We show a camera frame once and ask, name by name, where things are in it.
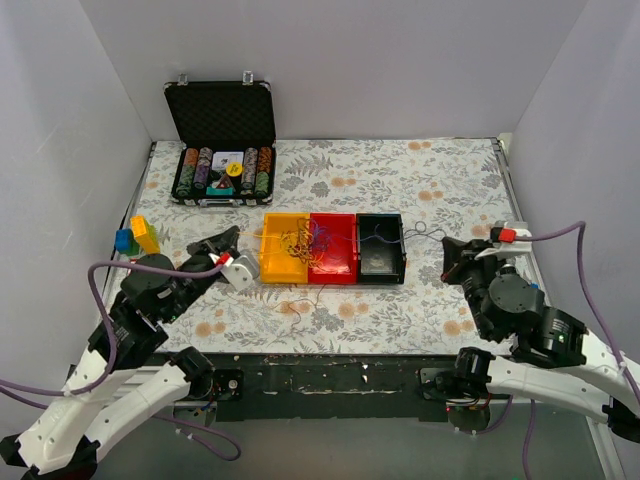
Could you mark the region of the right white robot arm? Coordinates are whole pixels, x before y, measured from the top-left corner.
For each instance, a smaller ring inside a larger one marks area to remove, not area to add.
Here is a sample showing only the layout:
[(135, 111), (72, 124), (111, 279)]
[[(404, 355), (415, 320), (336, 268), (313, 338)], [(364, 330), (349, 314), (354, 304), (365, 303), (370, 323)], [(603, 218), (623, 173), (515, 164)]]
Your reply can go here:
[(445, 237), (441, 279), (461, 287), (481, 339), (511, 341), (507, 358), (476, 347), (459, 350), (434, 388), (447, 402), (462, 396), (516, 395), (579, 412), (617, 436), (639, 440), (639, 373), (570, 314), (547, 305), (544, 292), (525, 280), (512, 259), (527, 253), (491, 240)]

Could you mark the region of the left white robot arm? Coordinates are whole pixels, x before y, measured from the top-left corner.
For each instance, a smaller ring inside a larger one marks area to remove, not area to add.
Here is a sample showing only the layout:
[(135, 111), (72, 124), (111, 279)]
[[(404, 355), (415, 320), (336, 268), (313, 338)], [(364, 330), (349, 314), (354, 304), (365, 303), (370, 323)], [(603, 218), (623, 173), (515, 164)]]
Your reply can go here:
[(98, 306), (102, 322), (64, 386), (31, 391), (51, 402), (31, 427), (2, 439), (5, 463), (24, 468), (27, 479), (88, 479), (118, 442), (160, 410), (208, 397), (215, 368), (194, 347), (172, 355), (123, 397), (115, 394), (167, 340), (165, 325), (211, 286), (221, 281), (241, 290), (253, 282), (255, 262), (238, 251), (239, 236), (233, 226), (189, 245), (180, 266), (160, 253), (112, 262), (127, 272), (112, 306)]

